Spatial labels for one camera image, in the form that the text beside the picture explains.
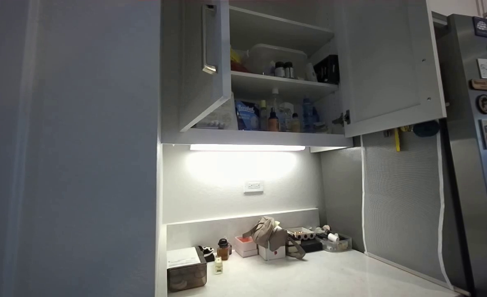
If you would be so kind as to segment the white spray bottle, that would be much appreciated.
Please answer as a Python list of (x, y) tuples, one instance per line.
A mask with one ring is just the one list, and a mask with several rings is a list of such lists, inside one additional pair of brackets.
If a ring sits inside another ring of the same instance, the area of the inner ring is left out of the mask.
[(278, 118), (278, 130), (280, 132), (291, 132), (293, 105), (285, 103), (281, 99), (278, 88), (272, 89), (272, 107)]

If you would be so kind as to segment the dark blue square magnet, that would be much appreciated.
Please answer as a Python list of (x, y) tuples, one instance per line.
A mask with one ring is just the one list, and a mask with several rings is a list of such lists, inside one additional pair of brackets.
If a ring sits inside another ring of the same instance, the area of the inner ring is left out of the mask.
[(473, 16), (473, 28), (476, 36), (487, 38), (487, 18)]

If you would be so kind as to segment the stainless steel refrigerator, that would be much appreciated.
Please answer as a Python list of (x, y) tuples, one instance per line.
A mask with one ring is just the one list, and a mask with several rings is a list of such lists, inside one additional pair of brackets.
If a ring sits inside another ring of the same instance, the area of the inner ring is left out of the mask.
[(472, 297), (487, 297), (487, 150), (476, 107), (485, 91), (473, 90), (481, 79), (477, 59), (487, 59), (487, 38), (476, 36), (472, 16), (453, 14), (437, 28), (436, 41), (447, 117), (443, 120), (451, 195), (456, 210), (466, 282)]

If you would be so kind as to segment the clear plastic tray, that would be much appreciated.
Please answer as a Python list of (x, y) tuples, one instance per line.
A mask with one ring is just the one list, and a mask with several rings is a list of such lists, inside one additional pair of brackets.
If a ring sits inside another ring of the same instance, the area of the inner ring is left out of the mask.
[(343, 251), (351, 250), (352, 248), (351, 237), (336, 233), (333, 235), (334, 236), (338, 235), (337, 239), (330, 240), (329, 235), (332, 234), (316, 233), (316, 239), (321, 243), (322, 250), (327, 252), (343, 252)]

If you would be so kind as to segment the under-cabinet light bar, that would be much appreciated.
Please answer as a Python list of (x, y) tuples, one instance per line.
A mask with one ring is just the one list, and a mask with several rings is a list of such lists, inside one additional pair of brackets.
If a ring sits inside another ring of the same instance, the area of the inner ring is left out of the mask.
[(240, 145), (240, 144), (191, 144), (191, 151), (230, 151), (230, 152), (279, 152), (279, 151), (304, 151), (305, 146), (291, 145)]

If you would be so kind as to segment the clear plastic bag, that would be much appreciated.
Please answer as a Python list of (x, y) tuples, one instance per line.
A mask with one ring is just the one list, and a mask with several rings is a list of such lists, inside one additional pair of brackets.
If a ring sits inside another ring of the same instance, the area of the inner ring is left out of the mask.
[(193, 128), (238, 130), (234, 93), (232, 92), (230, 99), (225, 103), (198, 121)]

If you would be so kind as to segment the open tray box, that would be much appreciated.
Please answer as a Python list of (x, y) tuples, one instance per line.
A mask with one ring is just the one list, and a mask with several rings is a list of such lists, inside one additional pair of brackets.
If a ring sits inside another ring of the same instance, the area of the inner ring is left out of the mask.
[(289, 228), (287, 229), (287, 233), (290, 237), (298, 241), (315, 239), (315, 232), (305, 227)]

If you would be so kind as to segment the dark teal round pad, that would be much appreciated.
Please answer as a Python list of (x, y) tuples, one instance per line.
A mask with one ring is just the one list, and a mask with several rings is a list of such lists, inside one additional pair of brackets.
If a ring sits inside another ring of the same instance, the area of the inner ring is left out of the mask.
[(440, 125), (437, 120), (431, 120), (415, 124), (413, 133), (420, 138), (434, 137), (440, 131)]

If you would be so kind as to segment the dark box with white paper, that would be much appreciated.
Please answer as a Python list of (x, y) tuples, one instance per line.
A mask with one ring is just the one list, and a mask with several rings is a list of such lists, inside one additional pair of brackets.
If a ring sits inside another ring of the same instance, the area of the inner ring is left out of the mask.
[(207, 262), (203, 250), (198, 246), (168, 250), (166, 259), (169, 292), (195, 289), (206, 285)]

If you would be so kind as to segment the brown bottle with black cap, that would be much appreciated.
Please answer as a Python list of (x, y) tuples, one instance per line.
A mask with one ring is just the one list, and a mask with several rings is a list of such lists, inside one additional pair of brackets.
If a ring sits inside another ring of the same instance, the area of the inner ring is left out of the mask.
[(268, 117), (267, 120), (267, 130), (270, 132), (280, 132), (280, 123), (279, 123), (279, 118), (277, 117), (277, 113), (272, 107), (270, 109), (270, 116)]

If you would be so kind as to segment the blue bottle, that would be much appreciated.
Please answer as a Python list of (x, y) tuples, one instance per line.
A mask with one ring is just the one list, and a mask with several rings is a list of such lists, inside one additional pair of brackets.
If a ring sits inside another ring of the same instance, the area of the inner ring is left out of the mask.
[(315, 124), (319, 122), (317, 109), (308, 97), (303, 98), (303, 131), (304, 133), (314, 133)]

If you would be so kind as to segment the grey wall cabinet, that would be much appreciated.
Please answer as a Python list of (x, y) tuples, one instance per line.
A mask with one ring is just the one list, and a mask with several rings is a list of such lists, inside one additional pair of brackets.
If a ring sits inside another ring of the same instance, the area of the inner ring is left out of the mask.
[[(181, 81), (182, 4), (190, 0), (162, 0), (162, 141), (165, 144), (240, 144), (323, 147), (336, 150), (351, 147), (344, 135), (344, 116), (339, 85), (289, 79), (231, 70), (235, 100), (267, 100), (278, 88), (285, 103), (293, 104), (303, 117), (303, 98), (308, 97), (327, 133), (289, 133), (260, 130), (179, 129)], [(227, 0), (229, 2), (230, 48), (243, 58), (257, 44), (300, 50), (308, 62), (317, 64), (331, 54), (338, 55), (334, 28), (334, 0)]]

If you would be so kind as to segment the clear plastic storage container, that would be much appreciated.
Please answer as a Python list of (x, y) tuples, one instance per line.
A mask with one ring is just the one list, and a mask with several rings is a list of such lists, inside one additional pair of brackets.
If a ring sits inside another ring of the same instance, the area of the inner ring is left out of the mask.
[(242, 58), (244, 67), (258, 75), (275, 75), (276, 62), (291, 62), (294, 77), (305, 78), (305, 65), (308, 62), (306, 53), (286, 47), (266, 44), (254, 45)]

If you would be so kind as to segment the yellow and red packet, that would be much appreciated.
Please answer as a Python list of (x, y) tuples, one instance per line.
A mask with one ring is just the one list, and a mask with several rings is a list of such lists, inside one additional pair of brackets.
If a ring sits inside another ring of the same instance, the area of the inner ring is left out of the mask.
[(249, 70), (243, 65), (241, 55), (235, 50), (230, 49), (230, 64), (231, 70), (240, 73), (250, 73)]

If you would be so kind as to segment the flat black box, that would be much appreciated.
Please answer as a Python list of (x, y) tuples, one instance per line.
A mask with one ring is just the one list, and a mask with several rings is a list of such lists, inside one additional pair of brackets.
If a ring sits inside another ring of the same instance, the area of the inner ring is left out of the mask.
[(318, 252), (323, 250), (323, 245), (318, 239), (302, 240), (300, 246), (304, 252)]

